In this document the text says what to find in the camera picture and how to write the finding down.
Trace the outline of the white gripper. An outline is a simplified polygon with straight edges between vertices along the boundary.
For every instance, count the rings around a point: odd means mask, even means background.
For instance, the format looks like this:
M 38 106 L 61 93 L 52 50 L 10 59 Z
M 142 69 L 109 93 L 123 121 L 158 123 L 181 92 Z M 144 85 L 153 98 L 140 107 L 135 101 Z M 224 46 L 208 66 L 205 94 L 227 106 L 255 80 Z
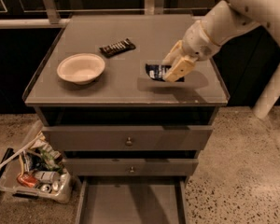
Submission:
M 162 60 L 162 65 L 173 65 L 163 75 L 166 82 L 175 82 L 190 73 L 197 61 L 205 61 L 217 54 L 220 45 L 205 31 L 201 21 L 194 22 Z

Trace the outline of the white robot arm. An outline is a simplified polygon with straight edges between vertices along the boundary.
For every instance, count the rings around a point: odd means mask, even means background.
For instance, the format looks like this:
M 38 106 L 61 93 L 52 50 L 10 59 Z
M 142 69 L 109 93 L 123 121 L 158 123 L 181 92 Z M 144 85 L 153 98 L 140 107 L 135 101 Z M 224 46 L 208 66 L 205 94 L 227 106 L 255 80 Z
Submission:
M 179 80 L 196 62 L 211 58 L 229 40 L 260 25 L 280 47 L 280 0 L 221 0 L 194 22 L 166 55 L 162 63 L 170 69 L 163 79 Z

